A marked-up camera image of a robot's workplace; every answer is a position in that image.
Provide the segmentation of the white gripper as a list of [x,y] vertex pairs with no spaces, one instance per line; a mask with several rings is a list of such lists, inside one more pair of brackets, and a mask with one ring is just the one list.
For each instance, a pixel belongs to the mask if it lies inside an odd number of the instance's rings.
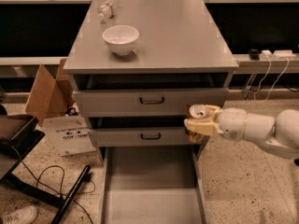
[[205,105],[205,118],[217,118],[213,120],[202,121],[199,119],[185,119],[186,129],[193,133],[199,133],[206,136],[221,134],[223,138],[232,141],[241,141],[247,112],[238,108],[222,109],[217,105]]

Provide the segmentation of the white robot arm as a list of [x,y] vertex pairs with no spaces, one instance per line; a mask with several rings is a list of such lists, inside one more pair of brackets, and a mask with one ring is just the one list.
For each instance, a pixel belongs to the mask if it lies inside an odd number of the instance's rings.
[[251,142],[280,158],[299,159],[298,112],[287,109],[276,118],[249,113],[244,109],[216,105],[192,105],[184,125],[192,140],[197,135],[221,135],[224,139]]

